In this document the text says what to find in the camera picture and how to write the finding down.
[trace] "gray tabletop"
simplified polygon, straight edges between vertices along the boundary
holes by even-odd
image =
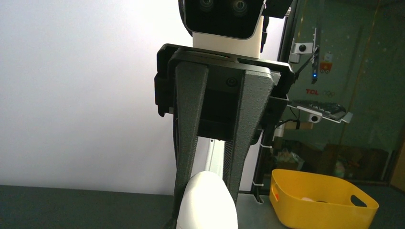
[[[405,228],[405,196],[388,187],[362,189],[380,208],[371,228]],[[240,229],[285,228],[267,196],[259,204],[239,194]],[[170,218],[172,196],[0,186],[0,228],[6,229],[160,229]]]

